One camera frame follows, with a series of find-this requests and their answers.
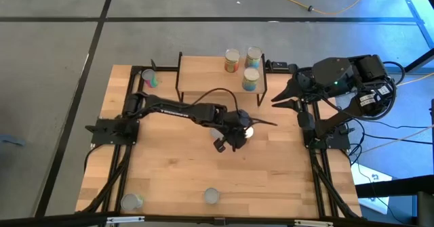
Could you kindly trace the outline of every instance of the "cable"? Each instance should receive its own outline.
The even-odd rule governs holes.
[[[221,87],[219,87],[219,88],[214,88],[214,89],[211,89],[211,90],[205,92],[202,96],[200,96],[200,98],[198,98],[197,100],[195,100],[192,104],[189,104],[189,105],[187,106],[187,108],[196,105],[196,103],[198,103],[200,100],[202,100],[202,99],[203,99],[204,97],[206,97],[208,94],[212,93],[213,91],[218,91],[218,90],[227,91],[227,92],[229,92],[229,93],[232,95],[232,97],[233,97],[233,101],[234,101],[234,103],[235,103],[235,110],[238,112],[238,102],[237,102],[237,98],[235,97],[235,94],[234,94],[233,92],[231,92],[230,90],[228,90],[228,89],[226,89],[226,88],[221,88]]]
[[[268,121],[265,121],[265,120],[262,120],[262,119],[257,119],[257,118],[252,118],[252,117],[250,117],[250,119],[252,120],[252,125],[257,124],[257,123],[263,123],[263,124],[266,124],[266,125],[278,126],[278,124],[276,124],[276,123],[268,122]]]
[[[320,13],[320,14],[325,14],[325,15],[336,15],[336,14],[341,14],[341,13],[347,11],[348,9],[351,9],[351,8],[354,7],[357,3],[360,2],[360,0],[356,0],[356,1],[355,1],[353,4],[351,4],[350,6],[344,8],[344,9],[342,9],[342,10],[340,10],[340,11],[337,11],[337,12],[323,12],[323,11],[320,11],[320,10],[316,10],[316,9],[314,9],[313,6],[307,6],[307,5],[304,5],[304,4],[302,4],[302,3],[298,2],[298,1],[295,1],[295,0],[288,0],[288,1],[290,1],[290,2],[292,2],[292,3],[295,3],[295,4],[297,4],[297,5],[301,6],[301,7],[304,7],[305,9],[307,9],[307,11],[314,11],[314,12],[317,12],[317,13]]]
[[[372,118],[370,118],[370,117],[360,117],[360,116],[352,115],[349,112],[338,108],[336,105],[334,105],[333,103],[331,103],[327,98],[325,98],[323,96],[320,96],[320,95],[317,95],[317,94],[313,94],[313,95],[316,95],[317,97],[321,98],[321,100],[323,100],[324,102],[326,102],[326,104],[328,104],[332,108],[336,109],[338,112],[343,112],[344,114],[346,114],[346,115],[348,115],[348,116],[350,116],[350,117],[352,117],[354,119],[360,119],[362,121],[374,121],[374,120],[378,120],[378,119],[381,119],[384,116],[386,116],[390,112],[390,110],[392,109],[392,107],[393,107],[393,105],[395,103],[395,100],[396,100],[396,89],[397,88],[396,88],[396,85],[395,85],[395,83],[393,81],[389,81],[389,84],[392,85],[392,90],[393,90],[392,91],[393,94],[392,94],[391,103],[389,104],[389,106],[387,107],[387,109],[381,115],[378,115],[377,117],[372,117]]]
[[[434,73],[427,74],[427,75],[425,75],[424,77],[421,77],[421,78],[418,78],[418,79],[414,79],[414,80],[411,80],[411,81],[407,81],[407,82],[401,83],[401,84],[399,84],[398,86],[400,86],[400,85],[407,85],[407,84],[410,84],[410,83],[413,83],[413,82],[416,82],[416,81],[420,81],[420,80],[422,80],[422,79],[425,79],[425,78],[427,78],[427,77],[430,77],[431,75],[434,75]]]
[[[426,127],[425,129],[420,130],[420,131],[418,131],[418,132],[416,132],[416,133],[413,133],[413,134],[411,134],[411,135],[409,135],[409,136],[406,136],[406,137],[403,137],[403,138],[400,138],[400,139],[393,140],[393,141],[391,141],[391,142],[387,142],[387,143],[381,144],[380,146],[375,146],[375,147],[373,147],[373,148],[371,148],[371,149],[366,150],[366,151],[363,152],[363,153],[369,152],[369,151],[371,151],[371,150],[375,150],[375,149],[380,148],[380,147],[383,147],[383,146],[387,146],[387,145],[389,145],[389,144],[392,144],[392,143],[395,143],[395,142],[398,142],[398,141],[402,141],[402,140],[407,139],[407,138],[411,138],[412,136],[418,135],[418,134],[420,134],[420,133],[422,133],[422,132],[424,132],[424,131],[426,131],[426,130],[428,130],[428,129],[430,129],[430,128],[433,128],[433,127],[434,127],[434,125],[428,126],[428,127]]]
[[[374,196],[375,196],[375,197],[376,197],[380,202],[382,202],[382,204],[384,204],[384,205],[387,207],[387,209],[391,212],[393,218],[394,218],[396,221],[398,221],[398,222],[401,223],[401,224],[404,224],[403,222],[401,222],[400,220],[398,220],[398,219],[395,217],[395,214],[393,214],[392,209],[391,209],[391,208],[390,208],[390,207],[389,207],[389,206],[388,206],[384,201],[382,201],[379,197],[376,196],[375,189],[374,189],[374,185],[372,184],[371,178],[369,178],[368,176],[364,175],[364,174],[360,171],[360,163],[359,163],[359,160],[358,160],[358,159],[357,159],[357,168],[359,169],[359,173],[360,173],[361,175],[365,176],[365,178],[367,178],[367,179],[369,180],[369,183],[371,183],[372,192],[374,192]]]
[[[95,145],[94,148],[92,148],[87,154],[86,154],[86,158],[84,159],[84,173],[86,172],[86,167],[87,167],[87,160],[89,159],[90,154],[95,151],[97,148],[99,148],[101,145]]]
[[[406,76],[406,70],[400,63],[393,62],[393,61],[386,61],[383,62],[383,64],[394,64],[398,66],[399,69],[401,69],[401,78],[398,80],[398,82],[396,82],[396,85],[400,84],[404,80],[404,77]]]
[[[127,146],[127,148],[125,149],[125,153],[123,154],[122,161],[119,163],[116,170],[113,172],[113,175],[107,180],[107,183],[102,187],[101,191],[92,200],[89,206],[83,209],[82,212],[95,212],[100,206],[105,196],[107,194],[110,194],[111,187],[115,184],[117,178],[121,175],[121,173],[124,172],[128,167],[127,162],[131,156],[131,149],[132,149],[131,146]]]
[[[380,123],[382,125],[386,125],[387,127],[393,128],[393,129],[399,129],[399,128],[415,128],[415,129],[425,129],[427,126],[409,126],[409,125],[401,125],[401,126],[392,126],[392,125],[388,125],[386,123],[383,123],[381,121],[368,121],[371,123]]]
[[[349,159],[349,160],[350,160],[350,157],[353,156],[353,155],[357,152],[357,149],[360,148],[360,152],[359,152],[359,154],[356,156],[356,159],[355,159],[353,162],[351,162],[351,160],[350,160],[350,165],[351,165],[351,166],[353,166],[353,164],[354,164],[357,160],[359,160],[359,157],[360,157],[360,155],[361,155],[361,144],[362,144],[363,141],[365,140],[365,127],[364,127],[363,124],[360,123],[360,121],[358,121],[357,119],[354,119],[354,121],[356,121],[356,122],[359,123],[359,125],[360,125],[360,127],[361,127],[361,129],[362,129],[362,133],[361,133],[361,137],[360,137],[360,141],[359,141],[359,143],[352,143],[352,144],[350,144],[350,146],[352,146],[352,145],[356,145],[356,147],[354,147],[354,148],[351,150],[351,152],[348,154],[348,159]]]
[[[235,94],[233,93],[233,92],[231,92],[230,90],[228,90],[228,89],[226,89],[226,88],[221,88],[221,87],[219,87],[219,88],[214,88],[214,89],[211,89],[211,90],[209,90],[209,91],[207,91],[207,92],[205,92],[202,96],[200,96],[197,100],[195,100],[192,104],[187,104],[187,105],[185,105],[185,106],[177,106],[177,105],[173,105],[173,104],[168,104],[168,103],[165,103],[165,102],[160,102],[160,103],[157,103],[157,104],[154,104],[154,106],[157,106],[157,105],[167,105],[167,106],[173,106],[173,107],[175,107],[175,108],[179,108],[179,109],[185,109],[185,108],[190,108],[190,107],[192,107],[192,106],[194,106],[194,105],[196,105],[196,103],[198,103],[200,100],[202,100],[204,97],[206,97],[208,94],[210,94],[210,93],[212,93],[213,91],[218,91],[218,90],[222,90],[222,91],[227,91],[227,92],[229,92],[231,95],[232,95],[232,97],[233,97],[233,101],[234,101],[234,103],[235,103],[235,110],[238,112],[238,101],[237,101],[237,98],[235,97]],[[137,92],[137,93],[135,93],[136,95],[141,95],[143,98],[146,98],[148,95],[147,94],[145,94],[143,91],[139,91],[139,92]],[[134,113],[132,113],[132,114],[129,114],[128,115],[128,117],[136,117],[137,115],[143,115],[144,114],[144,112],[146,112],[146,110],[147,110],[147,108],[142,108],[142,109],[140,109],[140,110],[137,110],[136,112],[134,112]]]
[[[371,138],[386,139],[386,140],[398,140],[398,138],[388,138],[388,137],[382,137],[382,136],[372,136],[372,135],[369,135],[369,134],[366,134],[366,133],[365,133],[365,136],[369,136]],[[403,142],[411,142],[411,143],[419,143],[419,144],[427,144],[427,145],[432,145],[433,144],[432,142],[420,142],[420,141],[405,140],[405,139],[402,139],[401,141],[403,141]]]

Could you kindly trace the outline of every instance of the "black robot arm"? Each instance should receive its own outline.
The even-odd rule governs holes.
[[[240,149],[247,142],[246,129],[255,123],[276,125],[251,118],[246,111],[241,109],[228,112],[227,107],[220,104],[196,102],[186,104],[148,95],[144,92],[132,94],[127,98],[123,116],[130,119],[140,119],[152,112],[187,118],[200,126],[217,129],[223,135],[223,138],[214,142],[218,152],[223,152],[226,149],[224,147],[225,142],[232,146],[234,152],[236,149]]]
[[[376,120],[385,116],[391,109],[396,96],[396,86],[387,76],[384,64],[377,55],[352,58],[327,58],[308,68],[298,68],[295,64],[292,78],[286,88],[272,102],[274,107],[291,108],[303,112],[301,103],[309,104],[324,100],[338,113],[326,120],[299,121],[301,125],[314,125],[315,137],[323,139],[351,119]],[[349,92],[355,92],[349,106],[341,109],[328,101]],[[312,116],[302,119],[313,120]]]

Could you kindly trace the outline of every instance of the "jar with label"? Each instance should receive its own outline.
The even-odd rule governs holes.
[[[262,57],[262,50],[259,47],[249,47],[245,57],[246,68],[259,68],[259,62]]]
[[[226,50],[226,54],[224,55],[224,69],[233,73],[238,70],[238,61],[239,61],[239,52],[236,49],[228,49]]]
[[[246,91],[254,91],[259,80],[259,71],[255,68],[244,70],[243,88]]]

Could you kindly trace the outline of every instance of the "wooden table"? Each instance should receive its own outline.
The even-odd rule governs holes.
[[[108,82],[100,115],[114,118],[121,113],[131,66],[115,65]],[[144,90],[177,100],[175,72],[158,72],[157,88]],[[254,135],[237,152],[218,153],[210,129],[180,117],[154,113],[141,120],[133,147],[125,193],[142,195],[144,215],[226,216],[257,218],[318,218],[311,164],[302,141],[296,113],[272,108],[271,98],[286,86],[289,75],[268,74],[268,92],[261,107],[251,94],[237,94],[239,107],[252,117],[279,124],[255,125]],[[192,102],[197,96],[185,96]],[[233,110],[228,94],[211,94],[203,102],[225,104]],[[321,117],[335,111],[320,103]],[[102,146],[89,157],[76,210],[83,209],[104,186],[113,146]],[[333,183],[351,209],[361,214],[348,159],[328,150]],[[208,205],[203,192],[214,187],[220,202]],[[114,187],[110,209],[113,209]],[[323,187],[325,210],[330,215]]]

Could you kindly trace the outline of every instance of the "gray floor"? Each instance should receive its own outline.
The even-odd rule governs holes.
[[[318,9],[338,10],[353,0],[303,0]],[[99,16],[104,0],[0,0],[0,16]],[[319,16],[285,0],[113,0],[109,16]],[[411,17],[404,0],[363,0],[346,17]],[[41,190],[61,125],[73,97],[96,24],[0,24],[0,132],[23,138],[23,148],[0,146],[0,219],[28,217]],[[228,47],[245,53],[249,45],[267,58],[310,66],[329,56],[379,54],[406,65],[429,48],[414,24],[326,23],[107,23],[68,142],[47,214],[72,213],[83,159],[113,64],[174,66],[178,51],[222,55]],[[386,122],[428,125],[434,79],[399,90]],[[414,116],[402,116],[414,112]],[[377,125],[372,134],[398,136]],[[425,135],[417,140],[431,139]],[[366,142],[366,148],[382,141]],[[429,149],[407,144],[380,149],[361,163],[403,178],[432,173]],[[411,165],[398,168],[396,160]]]

